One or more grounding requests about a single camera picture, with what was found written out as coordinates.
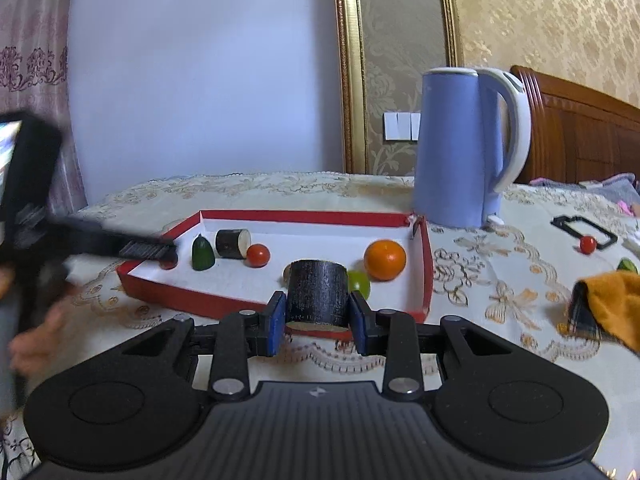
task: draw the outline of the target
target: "orange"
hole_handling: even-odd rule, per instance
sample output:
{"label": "orange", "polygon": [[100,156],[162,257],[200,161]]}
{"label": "orange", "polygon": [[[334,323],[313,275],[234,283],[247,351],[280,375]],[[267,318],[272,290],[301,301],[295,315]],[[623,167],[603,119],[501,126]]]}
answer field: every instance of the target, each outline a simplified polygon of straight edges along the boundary
{"label": "orange", "polygon": [[405,265],[406,253],[393,240],[376,240],[364,251],[364,268],[369,276],[381,282],[398,277]]}

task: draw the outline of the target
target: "blue electric kettle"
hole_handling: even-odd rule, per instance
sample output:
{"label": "blue electric kettle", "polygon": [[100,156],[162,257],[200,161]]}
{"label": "blue electric kettle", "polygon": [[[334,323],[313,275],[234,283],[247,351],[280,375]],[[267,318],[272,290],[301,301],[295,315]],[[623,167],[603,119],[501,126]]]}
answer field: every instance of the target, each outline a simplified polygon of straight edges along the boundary
{"label": "blue electric kettle", "polygon": [[[498,94],[509,109],[503,155]],[[435,68],[422,77],[414,212],[447,227],[501,223],[500,194],[520,174],[531,113],[516,76],[495,68]]]}

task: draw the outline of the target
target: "green object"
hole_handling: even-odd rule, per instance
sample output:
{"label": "green object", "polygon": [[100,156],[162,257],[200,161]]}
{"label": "green object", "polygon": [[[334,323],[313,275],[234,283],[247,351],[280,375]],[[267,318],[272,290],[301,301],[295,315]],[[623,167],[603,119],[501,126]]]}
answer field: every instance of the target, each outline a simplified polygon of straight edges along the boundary
{"label": "green object", "polygon": [[371,282],[366,272],[360,270],[349,270],[347,272],[349,292],[359,290],[365,300],[369,299],[371,294]]}
{"label": "green object", "polygon": [[617,270],[629,270],[631,272],[638,273],[638,269],[635,264],[629,258],[622,258],[618,264]]}
{"label": "green object", "polygon": [[209,241],[202,235],[193,241],[191,246],[191,267],[193,270],[207,270],[216,263],[216,255]]}

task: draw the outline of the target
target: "table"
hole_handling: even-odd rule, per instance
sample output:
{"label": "table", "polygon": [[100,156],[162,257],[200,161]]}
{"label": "table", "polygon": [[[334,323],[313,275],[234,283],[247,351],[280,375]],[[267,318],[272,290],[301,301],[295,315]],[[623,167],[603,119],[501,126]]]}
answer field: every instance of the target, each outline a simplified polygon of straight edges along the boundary
{"label": "table", "polygon": [[[82,214],[108,226],[163,232],[199,209],[287,209],[407,212],[413,181],[407,177],[337,173],[194,176],[131,187]],[[609,403],[610,423],[594,462],[616,478],[640,470],[640,360],[622,346],[565,338],[556,330],[577,279],[613,270],[622,240],[584,256],[576,240],[549,225],[559,214],[586,216],[619,236],[638,229],[617,205],[599,196],[511,186],[502,201],[505,227],[495,232],[429,226],[434,287],[428,322],[445,314],[466,317],[492,332],[587,378]],[[107,350],[169,319],[171,310],[128,298],[114,272],[116,262],[86,256],[72,261],[72,278],[85,283],[73,299],[65,344],[47,375]],[[196,323],[210,322],[196,319]],[[423,355],[425,388],[440,378],[433,356]],[[194,386],[204,388],[208,364]],[[362,357],[352,344],[305,336],[287,339],[276,358],[252,358],[252,388],[260,380],[382,382],[384,358]],[[20,414],[3,437],[7,478],[37,464]]]}

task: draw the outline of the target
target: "black cylinder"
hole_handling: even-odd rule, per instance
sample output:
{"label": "black cylinder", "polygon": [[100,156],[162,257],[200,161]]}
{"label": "black cylinder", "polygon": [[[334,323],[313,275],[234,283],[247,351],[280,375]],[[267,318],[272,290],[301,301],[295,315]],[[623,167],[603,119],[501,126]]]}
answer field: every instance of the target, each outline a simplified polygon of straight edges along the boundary
{"label": "black cylinder", "polygon": [[251,234],[247,229],[220,229],[216,234],[216,251],[221,258],[244,260],[251,245]]}
{"label": "black cylinder", "polygon": [[347,269],[342,265],[298,260],[289,273],[286,321],[346,327],[348,297]]}

